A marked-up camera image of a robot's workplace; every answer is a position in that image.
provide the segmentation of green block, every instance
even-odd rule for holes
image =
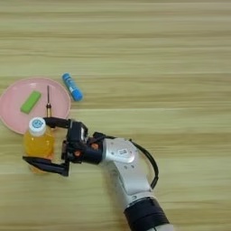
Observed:
[[[25,114],[29,114],[32,108],[36,105],[36,103],[40,99],[40,97],[41,97],[41,93],[34,90],[21,106],[20,108],[21,112],[24,112]]]

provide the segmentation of white cap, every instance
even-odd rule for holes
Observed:
[[[29,132],[32,136],[42,136],[46,132],[46,122],[41,117],[33,118],[29,123]]]

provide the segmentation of round plate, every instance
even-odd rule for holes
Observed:
[[[52,116],[67,118],[70,109],[70,98],[66,89],[58,82],[47,78],[30,78],[19,80],[11,85],[1,96],[0,116],[3,123],[18,134],[24,134],[29,121],[36,116],[46,116],[47,86],[50,86]],[[29,115],[20,111],[25,100],[36,90],[42,93],[41,98]]]

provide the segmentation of blue glue stick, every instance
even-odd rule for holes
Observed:
[[[77,88],[74,79],[70,76],[69,73],[65,73],[62,76],[62,80],[67,86],[69,92],[71,93],[75,101],[80,101],[83,98],[81,91]]]

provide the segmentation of orange juice bottle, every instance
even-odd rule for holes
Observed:
[[[54,136],[43,118],[35,117],[30,121],[29,129],[23,137],[23,145],[27,156],[52,159]],[[32,167],[32,172],[41,173],[43,171]]]

